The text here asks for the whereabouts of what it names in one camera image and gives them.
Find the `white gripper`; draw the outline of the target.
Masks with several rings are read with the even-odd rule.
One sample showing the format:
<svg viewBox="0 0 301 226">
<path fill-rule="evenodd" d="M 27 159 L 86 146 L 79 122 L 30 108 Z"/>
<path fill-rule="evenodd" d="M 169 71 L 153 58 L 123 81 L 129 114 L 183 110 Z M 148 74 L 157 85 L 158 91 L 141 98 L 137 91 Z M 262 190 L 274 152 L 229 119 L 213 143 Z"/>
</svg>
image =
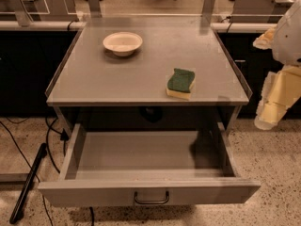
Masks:
<svg viewBox="0 0 301 226">
<path fill-rule="evenodd" d="M 254 124 L 271 130 L 301 98 L 301 0 L 296 0 L 278 21 L 253 41 L 253 46 L 272 48 L 273 58 L 286 65 L 269 72 L 264 80 Z"/>
</svg>

